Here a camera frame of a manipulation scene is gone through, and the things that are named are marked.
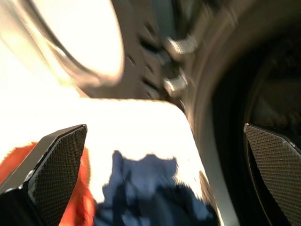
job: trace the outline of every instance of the red object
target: red object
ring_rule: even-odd
[[[0,164],[0,184],[21,164],[37,143],[24,147],[16,147]],[[95,206],[88,189],[89,161],[88,150],[84,148],[80,159],[79,176],[71,198],[66,207],[60,226],[92,226]]]

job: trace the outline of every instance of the white surface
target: white surface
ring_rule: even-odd
[[[111,175],[114,150],[139,160],[148,153],[175,157],[176,181],[188,184],[201,197],[199,171],[204,170],[184,114],[162,102],[92,99],[10,99],[2,103],[1,153],[44,135],[77,124],[87,124],[90,153],[90,190],[103,201],[102,187]]]
[[[105,74],[112,84],[121,79],[123,43],[110,0],[32,2],[50,30],[77,61]]]

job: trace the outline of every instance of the red cloth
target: red cloth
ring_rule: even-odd
[[[23,159],[35,147],[36,143],[16,147],[0,164],[0,184],[21,164]],[[95,213],[94,200],[88,189],[88,150],[84,148],[80,159],[79,176],[71,198],[66,207],[60,226],[92,226]]]

